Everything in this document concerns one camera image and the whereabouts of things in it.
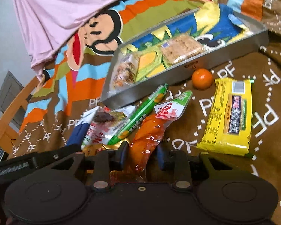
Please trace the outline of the gold foil snack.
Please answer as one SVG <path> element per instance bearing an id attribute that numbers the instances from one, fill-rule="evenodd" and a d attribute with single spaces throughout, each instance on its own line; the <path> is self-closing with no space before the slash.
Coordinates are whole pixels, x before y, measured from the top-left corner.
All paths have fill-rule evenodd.
<path id="1" fill-rule="evenodd" d="M 120 145 L 124 141 L 126 141 L 128 145 L 130 145 L 130 141 L 127 138 L 125 138 L 119 141 L 115 145 L 103 145 L 103 144 L 92 144 L 92 143 L 82 144 L 81 150 L 85 153 L 85 156 L 95 156 L 99 151 L 108 150 L 108 149 L 112 149 L 112 150 L 119 149 Z"/>

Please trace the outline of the white green vegetable snack bag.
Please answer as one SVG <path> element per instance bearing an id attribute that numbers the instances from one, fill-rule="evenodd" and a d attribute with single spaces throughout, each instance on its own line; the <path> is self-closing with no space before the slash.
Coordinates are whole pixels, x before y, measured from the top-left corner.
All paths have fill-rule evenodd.
<path id="1" fill-rule="evenodd" d="M 90 123 L 81 148 L 85 149 L 95 144 L 107 145 L 112 136 L 124 125 L 135 110 L 136 106 L 134 105 L 115 110 L 106 107 L 100 108 Z"/>

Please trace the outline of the blue white snack bar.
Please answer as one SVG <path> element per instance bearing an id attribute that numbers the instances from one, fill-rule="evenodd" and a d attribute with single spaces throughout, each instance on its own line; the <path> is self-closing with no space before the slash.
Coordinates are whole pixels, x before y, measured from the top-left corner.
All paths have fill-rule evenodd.
<path id="1" fill-rule="evenodd" d="M 79 145 L 81 146 L 90 124 L 96 115 L 96 112 L 100 109 L 100 106 L 92 108 L 82 114 L 81 119 L 76 124 L 71 136 L 69 137 L 66 146 Z"/>

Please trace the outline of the orange chicken foot pack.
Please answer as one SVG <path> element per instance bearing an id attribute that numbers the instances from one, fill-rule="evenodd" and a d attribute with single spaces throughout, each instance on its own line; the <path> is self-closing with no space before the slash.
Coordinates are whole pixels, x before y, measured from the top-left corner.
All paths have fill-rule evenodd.
<path id="1" fill-rule="evenodd" d="M 173 100 L 158 104 L 155 113 L 146 117 L 128 150 L 128 170 L 139 179 L 146 180 L 147 162 L 163 140 L 165 130 L 184 113 L 192 91 L 187 90 Z"/>

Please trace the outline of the yellow snack pack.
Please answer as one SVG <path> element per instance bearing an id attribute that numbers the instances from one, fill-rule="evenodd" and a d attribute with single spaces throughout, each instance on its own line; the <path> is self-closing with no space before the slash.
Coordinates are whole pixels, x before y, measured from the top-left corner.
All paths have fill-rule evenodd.
<path id="1" fill-rule="evenodd" d="M 232 78 L 215 80 L 214 100 L 197 148 L 237 156 L 249 153 L 253 82 Z"/>

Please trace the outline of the green sausage stick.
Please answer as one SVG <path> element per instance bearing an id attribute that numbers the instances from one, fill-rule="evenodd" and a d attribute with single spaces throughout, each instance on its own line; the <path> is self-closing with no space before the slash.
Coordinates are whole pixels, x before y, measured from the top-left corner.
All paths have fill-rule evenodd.
<path id="1" fill-rule="evenodd" d="M 115 145 L 127 138 L 137 126 L 153 111 L 154 106 L 163 100 L 167 94 L 168 84 L 159 87 L 136 109 L 135 112 L 124 122 L 124 125 L 111 137 L 107 145 Z"/>

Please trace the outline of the small orange mandarin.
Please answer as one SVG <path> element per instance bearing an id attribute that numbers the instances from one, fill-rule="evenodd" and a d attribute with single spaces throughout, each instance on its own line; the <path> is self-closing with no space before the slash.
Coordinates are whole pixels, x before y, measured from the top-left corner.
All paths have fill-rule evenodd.
<path id="1" fill-rule="evenodd" d="M 209 88 L 214 82 L 213 75 L 206 69 L 197 69 L 191 79 L 193 87 L 199 90 Z"/>

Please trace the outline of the nut bar clear wrapper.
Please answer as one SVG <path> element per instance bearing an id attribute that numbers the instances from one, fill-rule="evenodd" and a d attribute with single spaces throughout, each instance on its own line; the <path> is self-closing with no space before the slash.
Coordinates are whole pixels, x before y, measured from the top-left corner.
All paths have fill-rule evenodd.
<path id="1" fill-rule="evenodd" d="M 110 81 L 111 91 L 121 91 L 135 83 L 140 57 L 135 53 L 121 55 L 113 69 Z"/>

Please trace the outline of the rice cracker clear pack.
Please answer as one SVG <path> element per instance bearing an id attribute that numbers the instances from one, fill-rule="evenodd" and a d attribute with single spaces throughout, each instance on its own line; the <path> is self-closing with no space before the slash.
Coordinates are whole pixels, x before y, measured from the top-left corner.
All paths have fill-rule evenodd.
<path id="1" fill-rule="evenodd" d="M 205 52 L 205 48 L 186 33 L 166 40 L 160 46 L 160 51 L 170 65 L 183 62 Z"/>

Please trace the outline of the brown monkey print blanket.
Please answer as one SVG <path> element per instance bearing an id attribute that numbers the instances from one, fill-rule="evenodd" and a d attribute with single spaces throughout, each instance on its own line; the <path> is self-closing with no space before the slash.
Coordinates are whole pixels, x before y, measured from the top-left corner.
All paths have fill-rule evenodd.
<path id="1" fill-rule="evenodd" d="M 281 224 L 281 0 L 119 0 L 108 10 L 121 21 L 119 37 L 127 41 L 159 22 L 199 7 L 203 7 L 200 18 L 211 12 L 212 22 L 216 22 L 220 5 L 263 23 L 269 43 L 211 69 L 213 84 L 205 90 L 194 88 L 191 80 L 171 86 L 166 101 L 186 90 L 193 95 L 182 117 L 166 129 L 164 141 L 168 148 L 189 155 L 207 151 L 270 182 L 279 194 L 273 220 Z M 81 67 L 72 72 L 67 64 L 72 46 L 76 46 L 76 39 L 71 39 L 46 64 L 44 72 L 49 77 L 27 106 L 11 158 L 63 147 L 81 114 L 100 103 L 111 57 L 84 48 Z M 221 133 L 214 125 L 218 119 L 215 111 L 231 105 L 228 95 L 233 80 L 252 81 L 247 156 L 225 153 L 215 139 Z"/>

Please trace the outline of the metal tray with dinosaur cloth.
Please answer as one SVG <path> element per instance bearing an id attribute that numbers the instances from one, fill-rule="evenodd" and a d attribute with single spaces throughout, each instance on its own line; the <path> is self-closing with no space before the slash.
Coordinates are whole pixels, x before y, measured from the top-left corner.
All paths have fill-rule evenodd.
<path id="1" fill-rule="evenodd" d="M 268 44 L 262 22 L 224 4 L 165 20 L 120 45 L 111 59 L 101 101 L 117 109 L 173 85 L 197 69 L 212 69 Z"/>

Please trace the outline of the pink bed sheet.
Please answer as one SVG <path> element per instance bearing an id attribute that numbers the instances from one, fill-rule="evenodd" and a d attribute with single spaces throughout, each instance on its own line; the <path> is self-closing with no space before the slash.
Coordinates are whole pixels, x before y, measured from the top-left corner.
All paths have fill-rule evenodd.
<path id="1" fill-rule="evenodd" d="M 43 67 L 92 16 L 118 0 L 13 0 L 23 40 L 38 80 Z"/>

